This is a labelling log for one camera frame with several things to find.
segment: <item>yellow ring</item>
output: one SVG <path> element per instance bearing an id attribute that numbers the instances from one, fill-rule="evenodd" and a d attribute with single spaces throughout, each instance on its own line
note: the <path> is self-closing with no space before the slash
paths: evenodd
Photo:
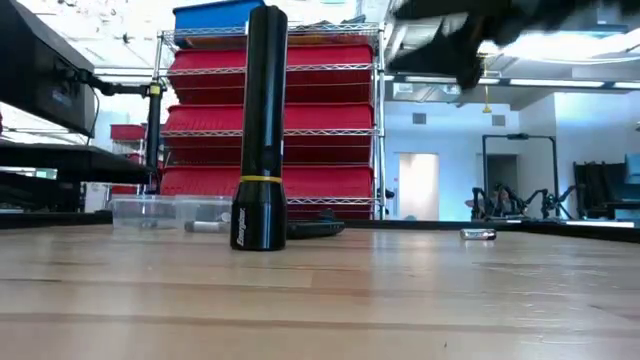
<path id="1" fill-rule="evenodd" d="M 248 175 L 241 176 L 240 181 L 266 181 L 266 182 L 275 182 L 278 184 L 282 184 L 282 178 L 277 178 L 273 176 L 257 176 L 257 175 Z"/>

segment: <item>energizer logo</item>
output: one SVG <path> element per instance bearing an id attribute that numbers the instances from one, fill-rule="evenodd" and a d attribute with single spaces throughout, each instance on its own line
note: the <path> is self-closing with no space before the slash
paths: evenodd
<path id="1" fill-rule="evenodd" d="M 244 231 L 247 229 L 247 225 L 244 223 L 244 209 L 240 208 L 240 216 L 238 216 L 238 240 L 236 243 L 240 246 L 244 246 Z"/>

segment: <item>desk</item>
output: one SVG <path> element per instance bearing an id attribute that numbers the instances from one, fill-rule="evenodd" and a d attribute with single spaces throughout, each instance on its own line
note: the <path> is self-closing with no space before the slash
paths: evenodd
<path id="1" fill-rule="evenodd" d="M 3 359 L 633 359 L 640 246 L 347 230 L 275 253 L 110 226 L 0 232 Z"/>

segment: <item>white door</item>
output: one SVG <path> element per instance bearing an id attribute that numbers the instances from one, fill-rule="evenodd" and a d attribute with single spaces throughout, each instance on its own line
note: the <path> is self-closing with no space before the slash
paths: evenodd
<path id="1" fill-rule="evenodd" d="M 398 219 L 439 220 L 438 155 L 399 155 Z"/>

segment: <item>doorway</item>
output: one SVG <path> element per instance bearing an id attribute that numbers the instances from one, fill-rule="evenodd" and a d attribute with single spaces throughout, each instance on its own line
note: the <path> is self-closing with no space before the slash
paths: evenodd
<path id="1" fill-rule="evenodd" d="M 477 186 L 484 188 L 484 167 L 482 154 L 478 154 L 478 178 Z M 487 155 L 487 173 L 489 191 L 493 190 L 497 183 L 509 186 L 518 193 L 518 155 L 513 154 L 489 154 Z"/>
<path id="2" fill-rule="evenodd" d="M 436 154 L 399 154 L 399 220 L 437 221 L 440 161 Z"/>

